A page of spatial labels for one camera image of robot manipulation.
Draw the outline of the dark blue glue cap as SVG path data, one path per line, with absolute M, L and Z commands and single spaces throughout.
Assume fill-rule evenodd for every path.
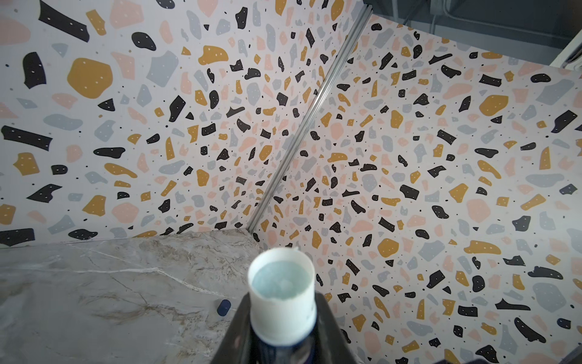
M 216 312 L 220 317 L 225 317 L 231 308 L 231 302 L 228 299 L 223 299 L 218 303 Z

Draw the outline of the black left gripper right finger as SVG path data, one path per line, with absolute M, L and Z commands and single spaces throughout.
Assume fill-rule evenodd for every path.
M 315 363 L 356 364 L 356 358 L 324 295 L 316 292 L 315 303 L 318 315 L 315 325 Z

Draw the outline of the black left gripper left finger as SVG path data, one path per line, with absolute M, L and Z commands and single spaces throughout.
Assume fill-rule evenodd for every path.
M 237 309 L 211 364 L 252 362 L 253 333 L 250 324 L 250 298 L 246 294 Z

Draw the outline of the blue glue stick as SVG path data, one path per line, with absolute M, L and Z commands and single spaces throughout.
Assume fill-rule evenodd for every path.
M 318 309 L 309 257 L 289 247 L 267 250 L 251 263 L 248 286 L 259 362 L 313 362 Z

